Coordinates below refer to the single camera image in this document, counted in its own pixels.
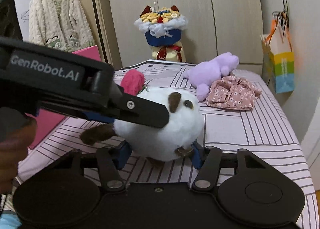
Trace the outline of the person's left hand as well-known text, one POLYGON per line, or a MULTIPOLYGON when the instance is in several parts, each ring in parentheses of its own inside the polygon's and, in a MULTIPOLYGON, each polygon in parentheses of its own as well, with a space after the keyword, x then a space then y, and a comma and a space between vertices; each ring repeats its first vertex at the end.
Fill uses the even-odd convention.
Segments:
POLYGON ((18 174, 18 164, 27 157, 36 130, 37 121, 29 117, 26 125, 1 142, 1 194, 11 192, 13 180, 18 174))

